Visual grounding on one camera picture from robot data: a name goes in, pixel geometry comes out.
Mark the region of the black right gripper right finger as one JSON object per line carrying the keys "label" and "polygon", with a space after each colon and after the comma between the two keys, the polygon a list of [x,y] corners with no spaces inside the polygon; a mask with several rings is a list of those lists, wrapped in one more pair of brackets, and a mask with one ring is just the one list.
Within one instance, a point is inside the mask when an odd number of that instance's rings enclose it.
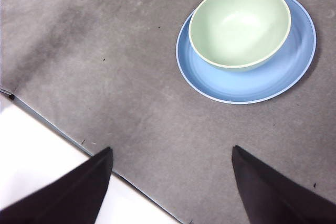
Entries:
{"label": "black right gripper right finger", "polygon": [[335,223],[335,204],[248,151],[232,149],[236,185],[250,223]]}

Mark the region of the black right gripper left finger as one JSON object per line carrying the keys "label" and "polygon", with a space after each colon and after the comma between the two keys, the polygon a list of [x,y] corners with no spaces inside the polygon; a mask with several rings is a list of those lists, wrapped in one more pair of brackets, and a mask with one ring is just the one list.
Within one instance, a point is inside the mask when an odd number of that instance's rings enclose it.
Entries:
{"label": "black right gripper left finger", "polygon": [[103,149],[63,177],[1,210],[1,223],[95,223],[113,168]]}

